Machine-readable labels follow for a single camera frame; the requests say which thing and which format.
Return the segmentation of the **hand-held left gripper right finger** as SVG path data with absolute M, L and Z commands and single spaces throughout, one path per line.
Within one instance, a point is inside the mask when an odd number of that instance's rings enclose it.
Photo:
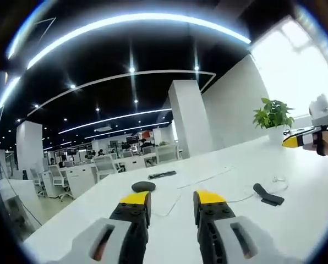
M 203 263 L 302 263 L 280 253 L 269 233 L 245 216 L 236 216 L 220 195 L 193 194 L 197 240 Z

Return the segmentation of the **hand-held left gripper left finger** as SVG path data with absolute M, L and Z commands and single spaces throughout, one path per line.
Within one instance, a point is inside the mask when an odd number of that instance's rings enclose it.
M 78 234 L 57 263 L 142 263 L 148 243 L 151 193 L 122 198 L 109 218 L 100 218 Z

